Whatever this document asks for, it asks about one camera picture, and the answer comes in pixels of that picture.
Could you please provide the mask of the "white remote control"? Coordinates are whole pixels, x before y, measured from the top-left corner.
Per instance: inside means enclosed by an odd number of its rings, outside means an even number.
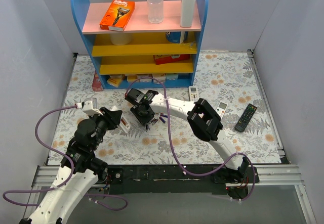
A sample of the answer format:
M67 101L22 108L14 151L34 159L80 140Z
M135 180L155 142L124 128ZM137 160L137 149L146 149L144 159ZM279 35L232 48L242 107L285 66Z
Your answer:
M120 110L117 106L112 106L111 111L117 111ZM125 118L124 113L122 112L121 114L121 119L119 123L119 128L124 132L128 133L130 130L130 123L129 121Z

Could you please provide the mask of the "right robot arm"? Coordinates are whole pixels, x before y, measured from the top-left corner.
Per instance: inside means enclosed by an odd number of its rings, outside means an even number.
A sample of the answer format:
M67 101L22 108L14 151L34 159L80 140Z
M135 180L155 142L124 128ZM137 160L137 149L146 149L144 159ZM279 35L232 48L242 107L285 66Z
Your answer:
M153 90L143 93L134 88L126 92L125 99L133 105L131 112L142 125L146 125L152 120L156 113L166 113L168 115L170 147L177 164L183 172L194 177L203 177L224 169L234 182L243 181L247 177L247 168L249 166L247 156L236 151L223 130L221 117L205 99L200 98L196 102L181 101L167 97L165 93L161 94ZM193 134L198 139L209 143L224 160L224 163L207 173L192 173L184 168L173 149L171 116L187 121Z

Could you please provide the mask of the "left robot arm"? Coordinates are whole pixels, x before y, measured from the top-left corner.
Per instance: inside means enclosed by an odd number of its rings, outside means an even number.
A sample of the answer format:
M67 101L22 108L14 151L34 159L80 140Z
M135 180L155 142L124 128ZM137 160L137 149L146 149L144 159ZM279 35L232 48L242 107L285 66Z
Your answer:
M21 219L21 223L67 223L92 185L108 179L108 165L95 156L95 151L107 131L118 128L122 113L102 107L78 123L51 190L29 217Z

